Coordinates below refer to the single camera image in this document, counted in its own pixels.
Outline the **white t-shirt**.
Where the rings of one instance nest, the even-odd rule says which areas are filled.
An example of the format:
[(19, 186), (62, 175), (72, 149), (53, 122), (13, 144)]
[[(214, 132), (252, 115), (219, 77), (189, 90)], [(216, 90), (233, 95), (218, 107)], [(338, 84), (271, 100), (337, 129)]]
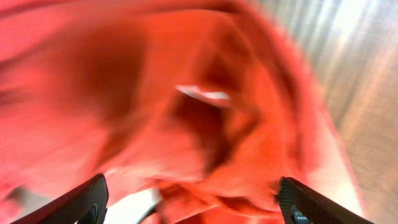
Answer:
[(162, 196), (155, 188), (140, 191), (124, 197), (108, 207), (104, 224), (136, 224), (154, 208)]

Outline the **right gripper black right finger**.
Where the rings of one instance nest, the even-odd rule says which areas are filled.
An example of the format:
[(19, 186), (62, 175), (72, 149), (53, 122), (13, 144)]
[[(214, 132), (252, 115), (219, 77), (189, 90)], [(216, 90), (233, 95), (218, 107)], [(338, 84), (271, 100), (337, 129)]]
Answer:
[(277, 201), (286, 224), (373, 224), (292, 177), (279, 183)]

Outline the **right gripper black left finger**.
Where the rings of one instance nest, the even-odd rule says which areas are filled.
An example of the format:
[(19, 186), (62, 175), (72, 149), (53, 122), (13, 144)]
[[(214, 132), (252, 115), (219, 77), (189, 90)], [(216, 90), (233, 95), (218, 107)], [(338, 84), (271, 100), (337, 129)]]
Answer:
[(108, 199), (105, 176), (97, 174), (11, 224), (103, 224)]

